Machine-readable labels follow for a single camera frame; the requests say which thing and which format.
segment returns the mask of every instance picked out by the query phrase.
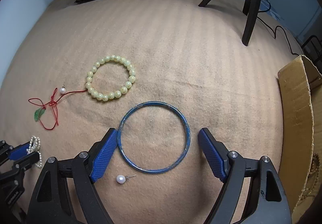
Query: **black cable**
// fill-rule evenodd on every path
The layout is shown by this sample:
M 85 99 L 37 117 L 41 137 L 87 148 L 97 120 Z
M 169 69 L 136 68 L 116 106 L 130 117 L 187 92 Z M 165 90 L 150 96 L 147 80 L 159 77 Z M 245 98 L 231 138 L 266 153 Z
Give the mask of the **black cable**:
M 267 9 L 267 10 L 265 10 L 265 11 L 258 11 L 258 12 L 268 12 L 271 8 L 272 8 L 272 5 L 270 4 L 270 2 L 269 2 L 269 0 L 266 0 L 267 2 L 268 2 L 268 4 L 269 4 L 269 8 Z M 275 27 L 275 31 L 273 30 L 273 28 L 271 28 L 266 22 L 264 22 L 262 19 L 260 19 L 258 16 L 257 16 L 257 18 L 263 23 L 263 24 L 265 24 L 272 32 L 273 32 L 273 34 L 274 34 L 274 39 L 276 39 L 276 30 L 277 30 L 277 28 L 278 27 L 280 27 L 282 30 L 283 30 L 283 32 L 284 32 L 284 34 L 285 34 L 285 37 L 286 37 L 286 40 L 287 40 L 287 42 L 288 42 L 288 44 L 289 44 L 289 49 L 290 49 L 290 51 L 291 51 L 291 53 L 293 54 L 293 55 L 296 55 L 296 56 L 299 56 L 299 54 L 297 54 L 297 53 L 295 53 L 295 52 L 293 52 L 292 51 L 292 47 L 291 47 L 291 44 L 289 43 L 289 38 L 287 37 L 287 34 L 286 34 L 286 32 L 285 32 L 285 30 L 284 30 L 284 28 L 282 27 L 282 26 L 280 26 L 280 25 L 278 25 L 278 26 L 276 26 Z

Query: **blue bangle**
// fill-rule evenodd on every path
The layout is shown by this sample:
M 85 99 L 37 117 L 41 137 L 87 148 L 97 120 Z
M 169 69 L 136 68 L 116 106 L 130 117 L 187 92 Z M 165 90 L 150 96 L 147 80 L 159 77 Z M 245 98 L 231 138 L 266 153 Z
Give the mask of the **blue bangle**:
M 126 157 L 123 148 L 122 148 L 122 143 L 121 143 L 121 132 L 122 132 L 122 128 L 124 125 L 124 122 L 126 121 L 126 119 L 128 117 L 130 117 L 130 115 L 132 113 L 134 113 L 136 110 L 145 107 L 145 106 L 161 106 L 161 107 L 165 107 L 171 111 L 173 111 L 182 121 L 182 123 L 185 126 L 186 129 L 186 147 L 183 151 L 183 153 L 180 155 L 180 157 L 170 166 L 163 168 L 163 169 L 158 169 L 158 170 L 147 170 L 147 169 L 143 169 L 140 168 L 139 166 L 137 166 L 136 164 L 134 164 L 132 161 L 130 161 L 130 159 L 128 157 Z M 119 130 L 118 130 L 118 146 L 120 149 L 120 153 L 122 154 L 122 157 L 124 158 L 124 160 L 133 168 L 135 168 L 136 170 L 143 172 L 143 173 L 150 173 L 150 174 L 159 174 L 159 173 L 164 173 L 169 171 L 170 169 L 173 169 L 175 166 L 177 166 L 182 160 L 183 158 L 186 156 L 189 146 L 190 146 L 190 128 L 188 125 L 188 122 L 186 120 L 186 118 L 182 115 L 182 113 L 180 111 L 178 111 L 175 107 L 165 103 L 165 102 L 159 102 L 159 101 L 148 101 L 148 102 L 144 102 L 141 103 L 139 105 L 137 105 L 136 107 L 130 109 L 126 115 L 123 117 L 123 119 L 121 120 L 120 126 L 119 126 Z

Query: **bangle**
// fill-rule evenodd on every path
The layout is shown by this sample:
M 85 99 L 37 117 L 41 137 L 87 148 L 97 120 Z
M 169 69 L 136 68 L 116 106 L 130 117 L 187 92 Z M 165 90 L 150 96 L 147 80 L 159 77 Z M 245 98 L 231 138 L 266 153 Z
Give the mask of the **bangle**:
M 130 161 L 130 159 L 125 155 L 124 150 L 122 148 L 122 143 L 121 143 L 121 132 L 122 132 L 122 128 L 124 125 L 124 122 L 126 121 L 126 119 L 128 117 L 130 117 L 130 115 L 132 113 L 134 113 L 136 110 L 145 107 L 145 106 L 161 106 L 164 108 L 167 108 L 169 110 L 171 110 L 172 112 L 174 112 L 182 121 L 183 125 L 185 126 L 185 130 L 186 130 L 186 147 L 183 151 L 183 153 L 180 155 L 180 157 L 170 166 L 163 168 L 163 169 L 158 169 L 158 170 L 147 170 L 147 169 L 143 169 L 139 166 L 137 166 L 136 164 L 134 164 L 132 161 Z M 123 117 L 123 119 L 121 120 L 120 126 L 119 126 L 119 130 L 118 130 L 118 146 L 119 146 L 119 150 L 120 153 L 122 155 L 122 157 L 124 158 L 124 160 L 133 168 L 135 168 L 136 170 L 143 172 L 143 173 L 149 173 L 149 174 L 159 174 L 159 173 L 164 173 L 169 171 L 170 169 L 173 169 L 175 166 L 177 166 L 182 160 L 183 158 L 186 156 L 189 146 L 190 146 L 190 129 L 189 129 L 189 125 L 188 122 L 186 120 L 186 118 L 182 115 L 182 113 L 180 111 L 178 111 L 178 109 L 176 109 L 175 107 L 164 103 L 164 102 L 159 102 L 159 101 L 148 101 L 148 102 L 144 102 L 141 103 L 139 105 L 137 105 L 136 107 L 130 109 L 126 115 Z
M 115 61 L 120 64 L 123 64 L 128 69 L 130 77 L 128 77 L 128 81 L 125 82 L 125 85 L 123 85 L 120 88 L 120 90 L 116 90 L 115 92 L 110 92 L 108 94 L 103 94 L 103 93 L 97 92 L 92 87 L 91 83 L 93 81 L 93 75 L 94 73 L 96 73 L 97 69 L 101 65 L 109 61 Z M 132 83 L 134 83 L 135 80 L 136 80 L 135 70 L 131 62 L 125 59 L 124 57 L 111 55 L 111 56 L 106 56 L 105 58 L 99 59 L 97 62 L 94 63 L 94 66 L 92 67 L 92 69 L 87 73 L 85 88 L 88 89 L 88 93 L 91 94 L 93 98 L 96 98 L 99 101 L 101 100 L 108 101 L 109 99 L 112 100 L 114 98 L 120 98 L 122 94 L 126 94 L 128 92 L 128 89 L 132 87 Z

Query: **silver screw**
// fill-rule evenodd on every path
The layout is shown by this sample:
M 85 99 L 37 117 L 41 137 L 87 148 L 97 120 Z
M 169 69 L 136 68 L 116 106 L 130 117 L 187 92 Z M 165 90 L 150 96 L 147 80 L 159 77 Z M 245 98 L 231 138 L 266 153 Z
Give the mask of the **silver screw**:
M 83 152 L 81 152 L 81 153 L 79 154 L 79 157 L 80 157 L 80 158 L 86 158 L 86 157 L 87 157 L 87 155 L 88 155 L 88 153 L 87 153 L 86 151 L 83 151 Z
M 49 157 L 47 161 L 49 163 L 53 163 L 55 161 L 55 157 Z
M 238 156 L 238 153 L 236 151 L 230 151 L 229 155 L 233 158 L 236 158 Z
M 263 156 L 263 157 L 262 157 L 262 160 L 263 160 L 264 162 L 269 162 L 269 161 L 270 161 L 269 157 L 267 157 L 267 156 Z

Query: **cardboard box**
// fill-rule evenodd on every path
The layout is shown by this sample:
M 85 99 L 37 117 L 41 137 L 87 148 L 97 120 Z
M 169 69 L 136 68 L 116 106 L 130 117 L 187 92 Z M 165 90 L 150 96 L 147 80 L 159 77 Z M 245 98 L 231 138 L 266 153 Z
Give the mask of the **cardboard box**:
M 284 117 L 279 176 L 296 223 L 321 186 L 316 158 L 322 159 L 322 76 L 301 55 L 278 72 L 278 79 Z

